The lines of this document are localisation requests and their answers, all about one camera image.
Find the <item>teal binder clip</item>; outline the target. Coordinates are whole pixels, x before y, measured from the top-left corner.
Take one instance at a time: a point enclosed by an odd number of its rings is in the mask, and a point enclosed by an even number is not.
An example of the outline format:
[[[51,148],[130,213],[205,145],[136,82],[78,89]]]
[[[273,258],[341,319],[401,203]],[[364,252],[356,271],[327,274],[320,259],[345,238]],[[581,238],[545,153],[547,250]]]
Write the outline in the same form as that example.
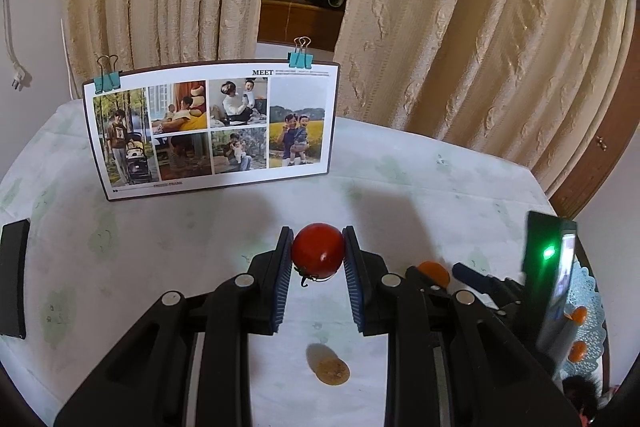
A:
[[[120,74],[117,68],[119,57],[117,54],[100,55],[96,59],[99,75],[93,78],[94,92],[103,94],[120,88]]]
[[[294,50],[288,54],[288,67],[296,69],[311,69],[314,56],[308,52],[311,38],[300,36],[294,39]]]

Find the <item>orange kumquat in basket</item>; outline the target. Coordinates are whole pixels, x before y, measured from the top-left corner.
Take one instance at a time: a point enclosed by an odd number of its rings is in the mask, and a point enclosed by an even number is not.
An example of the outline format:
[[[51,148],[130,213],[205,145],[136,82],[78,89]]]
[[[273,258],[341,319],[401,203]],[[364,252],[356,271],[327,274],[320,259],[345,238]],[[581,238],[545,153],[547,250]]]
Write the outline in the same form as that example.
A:
[[[570,313],[565,314],[567,320],[572,321],[577,326],[585,323],[588,317],[588,309],[586,307],[577,307]]]

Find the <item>tan longan fruit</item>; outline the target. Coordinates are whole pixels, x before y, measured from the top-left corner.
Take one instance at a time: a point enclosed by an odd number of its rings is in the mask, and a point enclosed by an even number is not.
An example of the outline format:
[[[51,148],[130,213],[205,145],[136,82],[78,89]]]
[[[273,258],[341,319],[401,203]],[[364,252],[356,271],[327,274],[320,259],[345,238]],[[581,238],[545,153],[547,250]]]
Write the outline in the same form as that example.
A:
[[[314,373],[319,381],[329,386],[341,386],[350,377],[348,365],[339,358],[324,358],[320,360]]]

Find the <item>beige curtain right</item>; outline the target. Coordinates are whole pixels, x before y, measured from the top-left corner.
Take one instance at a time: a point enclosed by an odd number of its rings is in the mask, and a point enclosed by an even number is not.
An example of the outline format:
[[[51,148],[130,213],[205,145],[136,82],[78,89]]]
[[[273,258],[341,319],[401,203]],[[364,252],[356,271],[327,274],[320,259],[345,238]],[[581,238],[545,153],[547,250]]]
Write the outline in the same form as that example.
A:
[[[337,112],[528,168],[577,165],[628,55],[637,0],[347,0]]]

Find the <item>black device with green light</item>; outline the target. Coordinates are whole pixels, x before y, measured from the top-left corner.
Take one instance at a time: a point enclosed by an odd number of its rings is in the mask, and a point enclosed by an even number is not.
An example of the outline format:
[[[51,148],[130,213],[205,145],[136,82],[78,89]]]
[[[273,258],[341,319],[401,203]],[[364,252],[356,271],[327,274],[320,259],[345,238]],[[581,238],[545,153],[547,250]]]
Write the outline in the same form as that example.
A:
[[[522,272],[525,275],[516,330],[527,347],[548,355],[559,350],[568,322],[565,305],[570,289],[577,225],[574,221],[529,211]]]

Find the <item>teal binder clip left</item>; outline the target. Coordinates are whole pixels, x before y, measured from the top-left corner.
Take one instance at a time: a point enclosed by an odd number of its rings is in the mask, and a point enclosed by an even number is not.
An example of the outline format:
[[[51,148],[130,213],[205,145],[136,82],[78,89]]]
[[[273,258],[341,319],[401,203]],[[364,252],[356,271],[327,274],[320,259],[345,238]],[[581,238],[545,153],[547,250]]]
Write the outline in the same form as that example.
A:
[[[94,92],[103,94],[120,88],[120,74],[117,68],[119,57],[117,54],[100,55],[96,59],[99,75],[93,78]]]

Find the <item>red tomato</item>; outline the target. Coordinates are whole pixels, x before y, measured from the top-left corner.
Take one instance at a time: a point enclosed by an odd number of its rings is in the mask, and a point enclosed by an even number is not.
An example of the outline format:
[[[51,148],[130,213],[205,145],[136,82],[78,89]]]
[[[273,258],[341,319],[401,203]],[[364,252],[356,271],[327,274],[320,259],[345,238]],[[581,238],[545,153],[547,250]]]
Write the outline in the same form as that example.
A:
[[[302,228],[294,237],[291,251],[302,285],[333,277],[343,263],[345,251],[345,239],[333,225],[311,223]]]

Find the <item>teal binder clip right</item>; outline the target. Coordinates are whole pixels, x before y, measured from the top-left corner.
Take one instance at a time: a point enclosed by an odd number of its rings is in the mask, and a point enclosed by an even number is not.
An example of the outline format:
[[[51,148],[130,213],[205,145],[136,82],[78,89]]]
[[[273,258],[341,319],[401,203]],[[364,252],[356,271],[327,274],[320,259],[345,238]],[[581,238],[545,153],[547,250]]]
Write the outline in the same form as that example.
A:
[[[294,50],[288,54],[288,67],[296,69],[311,69],[314,56],[308,52],[311,38],[300,36],[294,39]]]

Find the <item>photo collage board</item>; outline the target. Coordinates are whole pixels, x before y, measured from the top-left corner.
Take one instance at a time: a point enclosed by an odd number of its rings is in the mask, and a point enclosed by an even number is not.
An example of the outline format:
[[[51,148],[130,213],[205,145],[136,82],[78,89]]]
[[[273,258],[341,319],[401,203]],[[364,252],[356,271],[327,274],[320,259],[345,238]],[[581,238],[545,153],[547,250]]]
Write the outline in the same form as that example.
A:
[[[82,88],[111,202],[321,176],[330,170],[340,66],[222,61],[119,72]]]

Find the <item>light blue plastic basket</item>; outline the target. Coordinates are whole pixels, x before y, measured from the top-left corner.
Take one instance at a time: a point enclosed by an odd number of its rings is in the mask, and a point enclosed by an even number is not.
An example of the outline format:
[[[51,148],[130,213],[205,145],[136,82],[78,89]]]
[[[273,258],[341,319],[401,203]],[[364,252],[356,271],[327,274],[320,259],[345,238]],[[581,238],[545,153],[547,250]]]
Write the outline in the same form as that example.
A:
[[[575,340],[585,343],[586,351],[577,362],[566,359],[560,367],[560,377],[579,375],[593,377],[596,381],[600,381],[603,375],[604,344],[608,335],[604,327],[604,308],[599,291],[596,289],[596,279],[590,275],[587,267],[583,267],[578,260],[575,260],[565,311],[572,313],[580,307],[585,308],[587,314],[585,321],[578,326]]]

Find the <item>orange kumquat held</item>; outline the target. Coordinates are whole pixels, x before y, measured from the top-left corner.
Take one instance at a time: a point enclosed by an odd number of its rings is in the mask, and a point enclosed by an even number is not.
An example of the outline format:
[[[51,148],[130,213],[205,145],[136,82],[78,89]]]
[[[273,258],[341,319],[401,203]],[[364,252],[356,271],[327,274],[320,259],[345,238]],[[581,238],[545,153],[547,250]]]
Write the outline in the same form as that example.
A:
[[[418,265],[418,270],[435,285],[447,288],[450,284],[450,274],[448,270],[438,262],[424,261]]]

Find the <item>orange kumquat lower basket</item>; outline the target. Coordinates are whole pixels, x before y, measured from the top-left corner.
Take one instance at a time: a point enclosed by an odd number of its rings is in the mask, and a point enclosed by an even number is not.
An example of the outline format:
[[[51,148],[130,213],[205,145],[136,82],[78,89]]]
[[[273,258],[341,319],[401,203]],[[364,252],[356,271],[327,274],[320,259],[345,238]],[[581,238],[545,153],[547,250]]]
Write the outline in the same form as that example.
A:
[[[579,363],[582,361],[588,352],[588,345],[584,340],[575,340],[570,347],[570,353],[568,354],[568,361],[570,363]]]

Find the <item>black flat object left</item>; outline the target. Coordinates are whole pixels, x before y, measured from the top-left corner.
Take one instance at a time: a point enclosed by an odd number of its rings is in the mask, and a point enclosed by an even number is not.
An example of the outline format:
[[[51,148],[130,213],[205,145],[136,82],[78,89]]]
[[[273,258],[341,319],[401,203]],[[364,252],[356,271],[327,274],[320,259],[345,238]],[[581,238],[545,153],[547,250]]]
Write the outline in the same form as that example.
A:
[[[25,339],[24,273],[29,236],[28,219],[2,227],[0,246],[0,331]]]

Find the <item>brown wooden door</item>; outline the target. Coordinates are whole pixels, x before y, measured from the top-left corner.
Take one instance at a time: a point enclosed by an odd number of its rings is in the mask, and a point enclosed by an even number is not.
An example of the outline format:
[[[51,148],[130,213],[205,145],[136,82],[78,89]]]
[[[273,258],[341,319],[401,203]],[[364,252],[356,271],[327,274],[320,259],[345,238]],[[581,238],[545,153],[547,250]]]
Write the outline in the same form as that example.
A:
[[[620,161],[639,124],[639,75],[622,78],[596,135],[550,198],[555,212],[574,219]]]

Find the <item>white green patterned tablecloth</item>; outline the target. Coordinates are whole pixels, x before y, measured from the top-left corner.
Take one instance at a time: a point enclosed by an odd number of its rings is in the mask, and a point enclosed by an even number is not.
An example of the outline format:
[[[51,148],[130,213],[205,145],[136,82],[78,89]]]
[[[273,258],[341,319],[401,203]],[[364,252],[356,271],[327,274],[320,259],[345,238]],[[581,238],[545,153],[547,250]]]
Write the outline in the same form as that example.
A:
[[[424,136],[340,119],[330,171],[109,202],[84,106],[60,106],[1,183],[1,219],[28,219],[26,335],[1,361],[51,424],[129,327],[166,291],[212,291],[269,251],[282,228],[353,227],[404,273],[434,260],[518,279],[529,211],[547,213],[524,167]]]

